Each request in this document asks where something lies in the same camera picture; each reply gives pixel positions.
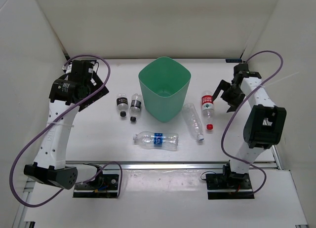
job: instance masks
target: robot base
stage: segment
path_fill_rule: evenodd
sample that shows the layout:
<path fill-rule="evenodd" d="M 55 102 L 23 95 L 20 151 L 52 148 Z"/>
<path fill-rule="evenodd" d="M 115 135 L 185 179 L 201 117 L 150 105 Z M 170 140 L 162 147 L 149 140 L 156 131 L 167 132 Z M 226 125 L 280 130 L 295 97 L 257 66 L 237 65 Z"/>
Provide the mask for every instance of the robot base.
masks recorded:
<path fill-rule="evenodd" d="M 94 188 L 85 183 L 76 184 L 73 197 L 76 198 L 116 198 L 118 196 L 119 175 L 103 174 L 102 185 Z"/>
<path fill-rule="evenodd" d="M 206 185 L 209 200 L 254 199 L 249 175 L 229 185 L 223 174 L 206 174 Z"/>

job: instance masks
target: clear plastic bottle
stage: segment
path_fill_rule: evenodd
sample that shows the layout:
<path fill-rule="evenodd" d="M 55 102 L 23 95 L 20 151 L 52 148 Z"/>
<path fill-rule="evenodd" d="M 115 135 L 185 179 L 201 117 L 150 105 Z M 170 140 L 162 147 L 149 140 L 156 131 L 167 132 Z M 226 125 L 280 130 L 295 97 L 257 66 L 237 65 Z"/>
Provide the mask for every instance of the clear plastic bottle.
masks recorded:
<path fill-rule="evenodd" d="M 182 108 L 182 114 L 191 135 L 202 142 L 204 140 L 202 123 L 194 105 L 192 103 L 185 104 Z"/>
<path fill-rule="evenodd" d="M 119 94 L 117 96 L 117 108 L 119 111 L 119 115 L 121 117 L 126 116 L 126 111 L 128 110 L 128 102 L 126 94 Z"/>
<path fill-rule="evenodd" d="M 214 103 L 213 93 L 211 91 L 203 91 L 202 93 L 202 120 L 207 130 L 213 129 L 214 119 Z"/>
<path fill-rule="evenodd" d="M 175 149 L 178 146 L 179 135 L 176 133 L 152 133 L 145 131 L 135 134 L 133 140 L 135 143 L 144 146 L 151 145 L 155 148 L 161 147 L 161 149 Z"/>
<path fill-rule="evenodd" d="M 135 93 L 132 96 L 132 102 L 129 108 L 129 115 L 130 115 L 131 122 L 136 122 L 137 117 L 140 116 L 140 110 L 142 108 L 142 104 L 143 104 L 142 95 L 138 95 L 137 93 Z"/>

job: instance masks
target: green plastic bin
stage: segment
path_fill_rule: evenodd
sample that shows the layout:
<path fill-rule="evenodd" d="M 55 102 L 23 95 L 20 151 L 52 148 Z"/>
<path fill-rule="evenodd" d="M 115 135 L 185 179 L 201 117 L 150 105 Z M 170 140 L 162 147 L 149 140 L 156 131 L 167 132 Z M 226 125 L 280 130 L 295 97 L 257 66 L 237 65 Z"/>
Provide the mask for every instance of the green plastic bin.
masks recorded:
<path fill-rule="evenodd" d="M 191 73 L 178 62 L 161 57 L 138 75 L 145 108 L 156 119 L 168 122 L 182 109 Z"/>

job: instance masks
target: white table surface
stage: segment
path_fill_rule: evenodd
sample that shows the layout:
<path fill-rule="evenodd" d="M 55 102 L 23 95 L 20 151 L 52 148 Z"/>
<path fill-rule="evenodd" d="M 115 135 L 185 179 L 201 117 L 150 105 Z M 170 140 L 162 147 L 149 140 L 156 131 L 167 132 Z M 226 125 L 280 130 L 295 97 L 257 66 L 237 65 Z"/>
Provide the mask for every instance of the white table surface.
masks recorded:
<path fill-rule="evenodd" d="M 28 208 L 35 228 L 294 228 L 307 224 L 288 171 L 266 170 L 268 180 L 255 199 L 208 200 L 199 170 L 134 170 L 123 173 L 118 199 L 72 198 L 62 191 L 40 208 Z M 251 170 L 256 189 L 260 171 Z M 30 203 L 58 188 L 36 183 Z"/>
<path fill-rule="evenodd" d="M 162 123 L 151 116 L 142 107 L 141 117 L 131 124 L 129 115 L 122 120 L 116 109 L 116 96 L 125 93 L 130 105 L 131 96 L 141 93 L 138 73 L 153 60 L 109 60 L 111 76 L 107 84 L 110 93 L 87 109 L 78 113 L 72 129 L 66 159 L 71 161 L 227 161 L 222 153 L 220 140 L 223 130 L 232 113 L 226 113 L 229 106 L 220 96 L 215 101 L 215 121 L 212 133 L 205 133 L 205 140 L 198 144 L 190 135 L 178 114 L 170 122 Z M 179 59 L 177 60 L 191 72 L 191 81 L 185 103 L 194 103 L 201 117 L 200 98 L 204 90 L 215 91 L 220 80 L 230 82 L 233 79 L 233 67 L 224 59 Z M 100 63 L 98 75 L 105 79 L 107 68 Z M 236 116 L 225 139 L 226 150 L 235 155 L 242 144 L 242 131 L 250 113 L 246 104 Z M 146 150 L 135 145 L 132 137 L 142 131 L 174 132 L 179 134 L 179 146 L 176 152 L 164 150 Z M 257 161 L 274 161 L 270 150 L 262 153 Z"/>

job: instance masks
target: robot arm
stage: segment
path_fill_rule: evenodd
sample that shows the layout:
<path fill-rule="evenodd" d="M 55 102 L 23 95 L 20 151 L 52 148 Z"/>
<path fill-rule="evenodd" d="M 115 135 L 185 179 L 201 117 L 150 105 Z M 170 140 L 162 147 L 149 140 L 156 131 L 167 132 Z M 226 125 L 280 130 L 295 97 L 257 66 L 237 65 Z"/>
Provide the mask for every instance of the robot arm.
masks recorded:
<path fill-rule="evenodd" d="M 47 124 L 52 123 L 59 114 L 93 93 L 102 85 L 102 81 L 93 71 L 94 64 L 95 62 L 93 61 L 75 60 L 69 65 L 66 74 L 54 81 L 49 95 L 50 103 Z M 25 165 L 24 174 L 39 183 L 68 190 L 75 183 L 83 182 L 93 177 L 99 169 L 96 166 L 80 165 L 73 167 L 66 165 L 66 148 L 76 114 L 108 92 L 108 89 L 104 87 L 97 95 L 76 107 L 55 123 L 44 134 L 33 164 Z"/>
<path fill-rule="evenodd" d="M 234 67 L 232 83 L 222 80 L 213 99 L 215 100 L 223 90 L 221 98 L 230 106 L 227 112 L 235 111 L 245 96 L 261 85 L 261 82 L 260 74 L 249 71 L 248 64 L 238 64 Z M 253 163 L 262 152 L 280 142 L 286 110 L 277 107 L 264 88 L 258 89 L 248 101 L 251 113 L 243 130 L 244 142 L 235 157 Z M 248 171 L 249 164 L 231 159 L 223 167 L 223 181 L 228 187 L 234 187 L 235 184 L 240 184 L 248 178 Z"/>

